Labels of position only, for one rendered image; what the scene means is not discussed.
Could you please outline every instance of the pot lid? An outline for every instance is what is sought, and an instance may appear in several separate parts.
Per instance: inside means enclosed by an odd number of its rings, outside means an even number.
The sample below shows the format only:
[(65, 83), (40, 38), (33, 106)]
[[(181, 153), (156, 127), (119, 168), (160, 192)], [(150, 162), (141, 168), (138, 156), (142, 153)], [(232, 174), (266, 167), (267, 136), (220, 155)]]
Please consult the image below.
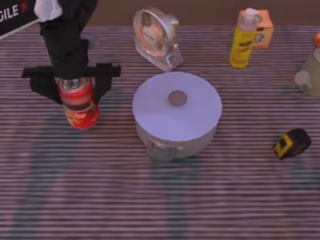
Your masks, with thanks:
[(167, 72), (146, 80), (134, 94), (137, 123), (156, 138), (182, 142), (210, 132), (222, 114), (216, 89), (203, 78)]

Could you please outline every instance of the red logo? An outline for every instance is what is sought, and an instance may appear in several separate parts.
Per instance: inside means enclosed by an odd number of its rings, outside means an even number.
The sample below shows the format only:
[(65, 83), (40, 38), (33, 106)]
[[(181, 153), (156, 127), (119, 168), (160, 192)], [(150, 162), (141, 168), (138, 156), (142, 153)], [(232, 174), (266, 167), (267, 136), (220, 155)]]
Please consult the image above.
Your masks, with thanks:
[(22, 0), (21, 11), (24, 13), (28, 10), (27, 0)]

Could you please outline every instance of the lid knob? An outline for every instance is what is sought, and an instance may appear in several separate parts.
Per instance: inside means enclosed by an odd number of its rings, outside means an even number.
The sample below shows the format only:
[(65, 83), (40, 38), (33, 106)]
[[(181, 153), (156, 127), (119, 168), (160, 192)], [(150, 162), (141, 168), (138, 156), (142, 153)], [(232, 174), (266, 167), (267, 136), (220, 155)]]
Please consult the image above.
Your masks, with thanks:
[(174, 106), (182, 106), (187, 102), (187, 95), (183, 91), (175, 90), (169, 94), (169, 102)]

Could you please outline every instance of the orange object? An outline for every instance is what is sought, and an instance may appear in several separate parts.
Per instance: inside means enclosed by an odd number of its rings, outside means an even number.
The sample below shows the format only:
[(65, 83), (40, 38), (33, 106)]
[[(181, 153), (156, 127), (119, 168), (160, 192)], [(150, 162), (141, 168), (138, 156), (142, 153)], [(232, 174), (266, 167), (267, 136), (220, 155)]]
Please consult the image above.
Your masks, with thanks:
[(315, 44), (317, 47), (320, 47), (320, 32), (318, 32), (318, 33), (315, 35), (314, 44)]

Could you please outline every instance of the wooden floor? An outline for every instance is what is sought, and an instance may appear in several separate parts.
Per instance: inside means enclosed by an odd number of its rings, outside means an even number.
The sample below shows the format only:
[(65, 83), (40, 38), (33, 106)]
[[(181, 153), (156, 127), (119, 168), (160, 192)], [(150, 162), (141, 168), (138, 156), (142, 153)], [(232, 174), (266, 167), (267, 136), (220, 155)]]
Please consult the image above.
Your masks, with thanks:
[[(24, 64), (49, 64), (34, 26), (0, 44), (1, 240), (318, 240), (320, 100), (294, 75), (317, 27), (277, 27), (245, 69), (228, 64), (233, 27), (181, 27), (176, 71), (209, 81), (223, 113), (197, 157), (154, 163), (137, 137), (131, 101), (161, 73), (135, 50), (130, 27), (90, 27), (122, 75), (89, 131), (72, 129), (60, 106), (29, 89)], [(305, 128), (312, 146), (279, 161), (281, 134)]]

